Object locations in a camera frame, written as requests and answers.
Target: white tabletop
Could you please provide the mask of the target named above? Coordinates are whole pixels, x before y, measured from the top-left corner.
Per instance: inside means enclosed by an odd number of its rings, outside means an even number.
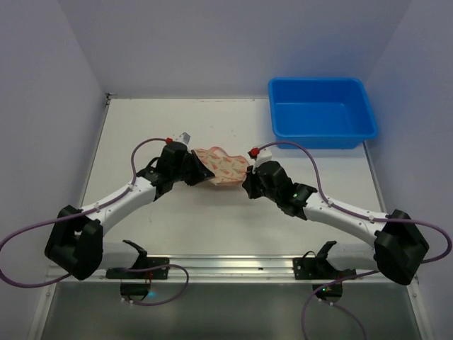
[[[273,141],[265,99],[113,99],[84,198],[92,203],[131,178],[130,154],[150,137],[192,136],[190,148],[220,146],[242,154]],[[163,143],[144,146],[137,169],[160,155]],[[315,186],[310,161],[299,150],[272,148],[274,160],[293,181]],[[362,145],[352,150],[313,150],[323,188],[343,202],[379,211],[369,164]],[[177,183],[155,203],[126,217],[105,237],[130,239],[150,254],[293,255],[318,251],[326,241],[357,239],[327,225],[288,217],[260,198],[249,200],[242,187]]]

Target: blue tray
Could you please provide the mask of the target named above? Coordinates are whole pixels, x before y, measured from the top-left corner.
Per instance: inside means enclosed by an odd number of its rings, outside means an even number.
[[[311,149],[353,149],[377,135],[367,92],[358,79],[274,78],[269,100],[277,140]]]

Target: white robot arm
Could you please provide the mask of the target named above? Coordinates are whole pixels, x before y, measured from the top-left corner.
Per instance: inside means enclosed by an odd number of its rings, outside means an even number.
[[[395,210],[387,215],[339,202],[323,196],[316,188],[293,183],[280,164],[271,160],[272,155],[267,149],[249,154],[256,161],[248,168],[242,186],[250,199],[265,196],[286,215],[330,225],[362,241],[356,244],[330,241],[324,244],[314,259],[296,260],[297,266],[294,267],[304,270],[299,278],[338,278],[346,270],[367,269],[381,271],[387,278],[402,285],[412,281],[429,246],[405,212]],[[347,212],[336,209],[334,205],[343,207]],[[387,218],[408,222],[379,222]]]
[[[155,167],[150,162],[136,173],[133,181],[104,199],[80,209],[68,205],[60,210],[58,217],[93,212],[55,223],[45,255],[79,280],[88,278],[97,269],[151,267],[147,252],[137,244],[127,240],[104,242],[103,237],[136,209],[169,192],[174,183],[184,181],[194,186],[214,176],[188,150],[186,142],[188,138],[182,142],[168,141]]]

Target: white wall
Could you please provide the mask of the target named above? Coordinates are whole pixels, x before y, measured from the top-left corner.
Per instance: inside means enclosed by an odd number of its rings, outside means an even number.
[[[367,90],[379,125],[370,142],[387,208],[438,223],[453,235],[453,1],[414,0]],[[445,241],[425,231],[430,254]],[[453,339],[453,256],[419,270],[438,339]]]
[[[365,80],[411,0],[59,0],[104,89],[265,96],[276,76]]]
[[[0,5],[0,237],[77,204],[104,95],[55,0]],[[50,227],[0,255],[1,270],[37,283]],[[0,339],[26,338],[40,290],[0,281]]]

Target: purple cable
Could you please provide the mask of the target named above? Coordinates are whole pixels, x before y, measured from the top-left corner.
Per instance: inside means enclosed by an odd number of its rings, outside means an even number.
[[[134,185],[135,181],[137,180],[137,175],[136,175],[137,170],[135,169],[135,163],[134,163],[134,158],[135,158],[135,154],[137,153],[137,150],[141,146],[145,145],[146,143],[155,142],[155,141],[165,142],[166,140],[164,138],[150,138],[150,139],[144,140],[143,142],[138,144],[134,148],[134,151],[132,151],[132,154],[131,154],[131,157],[130,157],[130,163],[131,163],[131,166],[132,166],[132,181],[131,181],[132,185]],[[117,197],[112,198],[108,202],[105,202],[104,204],[99,205],[98,208],[99,209],[103,209],[103,208],[108,207],[109,205],[111,205],[111,204],[113,204],[115,202],[118,202],[121,198],[125,197],[127,195],[127,193],[129,193],[129,191],[130,191],[130,189],[127,188],[126,190],[124,190]],[[44,227],[45,225],[53,225],[54,223],[57,223],[57,222],[63,222],[63,221],[67,221],[67,220],[72,220],[73,218],[78,218],[78,217],[81,217],[81,216],[89,215],[91,213],[94,213],[95,211],[96,211],[96,208],[93,208],[93,209],[90,209],[90,210],[85,210],[85,211],[80,212],[78,214],[74,214],[74,215],[70,215],[70,216],[64,216],[64,217],[59,217],[59,218],[54,218],[52,220],[35,223],[33,225],[29,225],[27,227],[19,229],[19,230],[15,231],[15,232],[11,233],[10,235],[6,236],[0,242],[0,251],[3,249],[3,247],[5,246],[5,244],[8,241],[10,241],[11,239],[13,239],[14,237],[16,237],[16,236],[18,236],[20,234],[23,234],[24,232],[28,232],[30,230],[33,230],[33,229],[36,229],[36,228],[39,228],[39,227]],[[54,280],[46,281],[46,282],[42,282],[42,283],[20,283],[20,282],[16,282],[14,280],[11,280],[0,269],[0,279],[2,279],[4,282],[8,283],[9,285],[13,285],[14,287],[19,287],[19,288],[41,288],[41,287],[45,287],[46,285],[53,285],[54,283],[60,282],[61,280],[64,280],[65,278],[68,278],[70,276],[71,276],[71,274],[66,274],[66,275],[63,275],[63,276],[61,276],[59,278],[56,278]]]
[[[319,292],[323,288],[327,288],[327,287],[329,287],[331,285],[336,285],[336,284],[342,283],[343,281],[346,281],[346,280],[355,280],[356,278],[363,278],[364,276],[372,275],[372,274],[375,274],[375,273],[377,273],[377,271],[368,271],[366,273],[361,273],[361,274],[352,275],[352,276],[346,276],[345,278],[339,278],[337,280],[334,280],[332,282],[326,283],[324,285],[320,285],[317,289],[315,289],[313,292],[311,292],[311,294],[305,300],[304,306],[302,308],[301,325],[302,325],[302,333],[304,334],[304,338],[306,340],[309,339],[309,335],[307,334],[306,327],[305,327],[306,309],[309,306],[310,300],[312,299],[313,296],[315,296],[317,294],[317,292]],[[343,306],[340,306],[340,305],[337,305],[337,304],[333,304],[333,306],[337,307],[339,310],[342,310],[342,311],[348,313],[359,324],[359,326],[360,326],[360,328],[362,330],[364,339],[368,340],[368,334],[367,334],[367,331],[365,329],[365,326],[363,325],[363,323],[361,323],[361,321],[359,320],[359,318],[357,316],[355,316],[352,312],[350,312],[349,310],[347,310]]]
[[[261,147],[258,148],[258,150],[262,150],[262,149],[265,149],[266,147],[271,147],[273,145],[278,145],[278,144],[286,144],[286,145],[292,145],[294,147],[297,147],[299,148],[300,150],[302,150],[307,156],[308,158],[310,159],[311,161],[311,164],[313,165],[313,169],[314,169],[314,174],[316,176],[316,182],[318,184],[318,191],[319,191],[319,194],[321,195],[321,197],[326,201],[328,202],[329,199],[327,199],[327,196],[324,194],[323,192],[323,189],[322,189],[322,185],[321,185],[321,177],[319,176],[319,169],[318,169],[318,166],[316,165],[316,162],[313,158],[313,156],[310,154],[310,152],[305,149],[303,146],[297,144],[297,143],[294,143],[294,142],[290,142],[290,141],[278,141],[278,142],[271,142],[271,143],[267,143]],[[336,205],[335,203],[332,203],[331,205],[332,207],[334,207],[335,209],[345,213],[345,214],[348,214],[348,215],[351,215],[353,217],[356,217],[356,218],[360,218],[360,219],[363,219],[363,220],[368,220],[368,216],[366,215],[361,215],[361,214],[358,214],[356,212],[353,212],[351,210],[348,210],[346,208],[343,208],[339,205]],[[405,220],[403,218],[375,218],[374,219],[375,222],[391,222],[391,223],[405,223],[407,222],[408,220]],[[437,256],[434,256],[430,259],[425,259],[422,261],[422,264],[428,264],[430,262],[434,262],[434,261],[438,261],[440,259],[443,259],[444,257],[446,257],[451,251],[452,251],[452,239],[450,238],[450,236],[447,234],[447,232],[445,230],[443,230],[441,227],[438,227],[437,225],[434,225],[432,223],[429,223],[429,222],[424,222],[424,221],[420,221],[420,220],[410,220],[412,223],[415,223],[417,225],[424,225],[425,227],[428,227],[428,228],[431,228],[431,229],[434,229],[436,231],[438,231],[440,234],[442,234],[442,236],[447,240],[447,248],[445,249],[445,251],[443,253],[441,253],[440,255],[437,255]],[[311,300],[311,298],[313,296],[315,296],[315,294],[320,291],[322,288],[326,288],[326,287],[329,287],[331,285],[335,285],[337,283],[340,283],[340,282],[343,282],[343,281],[346,281],[346,280],[354,280],[356,278],[361,278],[361,277],[364,277],[364,276],[368,276],[368,275],[372,275],[372,274],[375,274],[377,273],[376,271],[369,271],[369,272],[366,272],[366,273],[363,273],[363,274],[358,274],[358,275],[354,275],[354,276],[348,276],[346,278],[339,278],[338,280],[335,280],[335,281],[332,281],[330,283],[327,283],[325,285],[322,285],[321,287],[315,289],[313,291],[312,294],[310,294],[310,296],[306,299],[306,302],[304,303],[304,308],[302,310],[302,333],[304,334],[304,338],[306,340],[308,340],[308,335],[306,333],[306,328],[305,328],[305,314],[306,314],[306,308],[308,307],[308,304]],[[362,332],[364,334],[364,338],[365,339],[368,339],[368,335],[367,335],[367,332],[365,331],[365,328],[363,326],[363,324],[361,323],[361,321],[350,311],[348,311],[346,308],[340,306],[340,305],[335,305],[335,307],[339,308],[340,310],[344,311],[344,312],[347,312],[351,317],[353,317],[357,323],[359,324],[360,328],[362,329]]]
[[[158,269],[163,269],[163,268],[168,268],[168,267],[178,268],[178,269],[182,270],[184,272],[184,274],[185,274],[185,283],[184,283],[183,288],[179,291],[179,293],[175,294],[174,296],[170,297],[167,300],[163,300],[163,301],[159,301],[159,302],[146,303],[146,302],[142,302],[142,301],[130,300],[130,301],[132,301],[133,305],[139,305],[139,306],[145,306],[145,307],[153,307],[153,306],[165,305],[166,303],[169,303],[169,302],[171,302],[173,300],[176,300],[177,298],[179,298],[184,293],[185,289],[189,285],[189,273],[187,272],[187,270],[184,267],[179,266],[177,264],[164,264],[162,266],[156,266],[156,267],[145,268],[145,269],[126,269],[126,268],[123,269],[127,273],[146,273],[148,271],[156,271]]]

